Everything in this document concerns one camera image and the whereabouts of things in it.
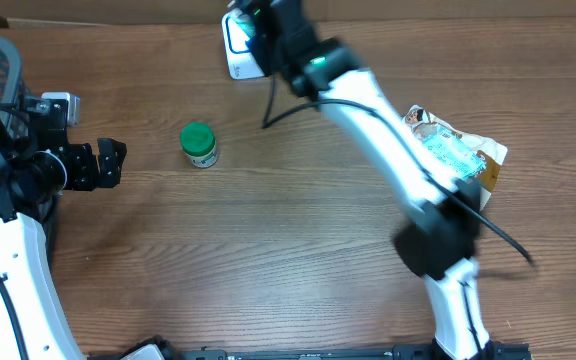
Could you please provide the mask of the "teal wet wipes pack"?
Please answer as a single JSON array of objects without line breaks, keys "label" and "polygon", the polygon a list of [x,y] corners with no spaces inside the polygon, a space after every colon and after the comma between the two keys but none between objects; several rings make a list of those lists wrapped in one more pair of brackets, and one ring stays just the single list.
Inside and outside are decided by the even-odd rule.
[{"label": "teal wet wipes pack", "polygon": [[487,168],[486,161],[451,131],[439,129],[426,137],[422,144],[463,179],[476,177]]}]

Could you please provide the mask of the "green lid white jar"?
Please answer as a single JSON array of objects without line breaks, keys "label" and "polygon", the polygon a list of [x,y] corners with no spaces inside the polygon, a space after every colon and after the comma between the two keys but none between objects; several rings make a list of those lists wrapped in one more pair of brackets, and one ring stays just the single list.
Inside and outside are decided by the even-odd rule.
[{"label": "green lid white jar", "polygon": [[213,166],[219,157],[212,128],[203,122],[191,122],[180,133],[180,145],[190,163],[197,168]]}]

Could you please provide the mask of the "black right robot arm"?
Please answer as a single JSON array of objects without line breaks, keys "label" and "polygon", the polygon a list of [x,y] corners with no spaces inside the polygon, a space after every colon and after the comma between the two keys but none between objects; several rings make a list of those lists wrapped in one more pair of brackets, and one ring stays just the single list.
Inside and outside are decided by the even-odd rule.
[{"label": "black right robot arm", "polygon": [[483,358],[490,338],[476,283],[478,184],[459,178],[421,144],[357,53],[336,38],[320,39],[301,2],[233,1],[229,8],[263,73],[280,74],[307,107],[344,129],[399,201],[409,223],[393,242],[425,283],[438,357]]}]

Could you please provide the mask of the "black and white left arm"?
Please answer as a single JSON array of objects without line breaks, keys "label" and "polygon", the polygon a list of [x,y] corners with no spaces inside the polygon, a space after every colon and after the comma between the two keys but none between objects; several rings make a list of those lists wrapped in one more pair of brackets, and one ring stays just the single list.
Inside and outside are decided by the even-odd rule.
[{"label": "black and white left arm", "polygon": [[45,225],[65,190],[119,184],[125,144],[67,138],[66,104],[0,103],[0,358],[82,359],[49,265]]}]

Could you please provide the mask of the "beige brown snack bag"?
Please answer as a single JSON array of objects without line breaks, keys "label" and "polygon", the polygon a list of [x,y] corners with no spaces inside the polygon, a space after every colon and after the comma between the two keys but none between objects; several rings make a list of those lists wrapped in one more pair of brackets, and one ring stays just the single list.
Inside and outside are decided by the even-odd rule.
[{"label": "beige brown snack bag", "polygon": [[458,130],[447,121],[418,105],[409,109],[403,121],[421,143],[439,129],[448,130],[486,161],[487,168],[482,173],[476,177],[464,179],[466,181],[478,180],[481,184],[480,209],[483,209],[497,184],[501,167],[508,152],[507,147],[492,138]]}]

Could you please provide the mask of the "teal tissue pack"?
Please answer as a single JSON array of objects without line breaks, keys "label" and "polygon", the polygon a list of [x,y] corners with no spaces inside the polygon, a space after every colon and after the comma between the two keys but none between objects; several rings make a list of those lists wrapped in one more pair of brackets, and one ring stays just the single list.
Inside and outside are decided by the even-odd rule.
[{"label": "teal tissue pack", "polygon": [[253,19],[249,15],[239,13],[235,18],[235,22],[249,39],[252,39],[256,35]]}]

